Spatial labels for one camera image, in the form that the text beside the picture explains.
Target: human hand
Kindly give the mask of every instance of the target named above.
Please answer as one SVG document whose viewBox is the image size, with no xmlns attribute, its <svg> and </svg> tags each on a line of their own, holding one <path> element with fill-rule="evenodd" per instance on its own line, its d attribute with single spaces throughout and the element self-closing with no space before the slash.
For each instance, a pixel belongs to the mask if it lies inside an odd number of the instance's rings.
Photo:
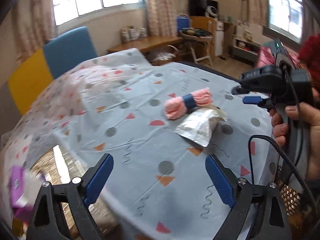
<svg viewBox="0 0 320 240">
<path fill-rule="evenodd" d="M 310 159 L 307 172 L 308 179 L 320 179 L 320 110 L 306 104 L 300 103 L 300 114 L 303 121 L 310 124 Z M 298 120 L 297 106 L 287 106 L 285 108 L 287 116 L 293 120 Z M 287 123 L 283 123 L 282 117 L 275 109 L 270 111 L 272 116 L 271 125 L 274 127 L 273 135 L 280 147 L 286 144 L 286 135 L 289 131 Z"/>
</svg>

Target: silver foil pouch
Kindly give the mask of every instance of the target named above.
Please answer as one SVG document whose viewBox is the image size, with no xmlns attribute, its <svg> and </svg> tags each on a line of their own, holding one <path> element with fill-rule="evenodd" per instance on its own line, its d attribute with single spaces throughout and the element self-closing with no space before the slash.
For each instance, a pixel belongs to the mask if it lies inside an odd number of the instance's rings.
<svg viewBox="0 0 320 240">
<path fill-rule="evenodd" d="M 218 122 L 225 122 L 227 117 L 228 115 L 224 111 L 211 104 L 189 114 L 189 116 L 177 126 L 175 133 L 203 147 L 207 147 L 212 136 L 212 131 Z"/>
</svg>

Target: blue chair back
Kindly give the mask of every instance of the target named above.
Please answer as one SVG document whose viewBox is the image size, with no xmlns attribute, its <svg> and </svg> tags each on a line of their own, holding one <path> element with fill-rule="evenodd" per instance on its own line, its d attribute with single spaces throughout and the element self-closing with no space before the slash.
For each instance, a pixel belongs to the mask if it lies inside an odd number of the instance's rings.
<svg viewBox="0 0 320 240">
<path fill-rule="evenodd" d="M 54 78 L 98 56 L 87 27 L 76 28 L 58 36 L 43 47 L 43 52 Z"/>
</svg>

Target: rolled pink cloth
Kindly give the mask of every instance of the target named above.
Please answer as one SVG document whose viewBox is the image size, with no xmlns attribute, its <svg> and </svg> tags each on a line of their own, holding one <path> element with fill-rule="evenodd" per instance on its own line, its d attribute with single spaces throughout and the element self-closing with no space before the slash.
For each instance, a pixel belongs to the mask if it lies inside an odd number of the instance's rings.
<svg viewBox="0 0 320 240">
<path fill-rule="evenodd" d="M 209 88 L 200 89 L 190 93 L 195 102 L 195 106 L 204 107 L 213 102 Z M 184 97 L 171 98 L 164 104 L 165 115 L 169 120 L 175 120 L 187 112 Z"/>
</svg>

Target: curtain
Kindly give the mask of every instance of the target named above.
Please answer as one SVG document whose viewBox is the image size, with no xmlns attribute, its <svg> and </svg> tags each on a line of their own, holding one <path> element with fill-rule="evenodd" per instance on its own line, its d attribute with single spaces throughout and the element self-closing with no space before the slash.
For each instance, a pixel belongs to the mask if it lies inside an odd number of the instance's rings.
<svg viewBox="0 0 320 240">
<path fill-rule="evenodd" d="M 177 36 L 174 0 L 146 0 L 149 30 L 152 36 Z"/>
<path fill-rule="evenodd" d="M 17 65 L 56 37 L 52 0 L 17 0 L 12 18 Z"/>
<path fill-rule="evenodd" d="M 268 0 L 248 0 L 248 21 L 267 26 Z"/>
<path fill-rule="evenodd" d="M 313 17 L 313 13 L 305 1 L 302 2 L 302 34 L 301 43 L 309 39 L 310 36 L 320 33 L 319 25 Z"/>
</svg>

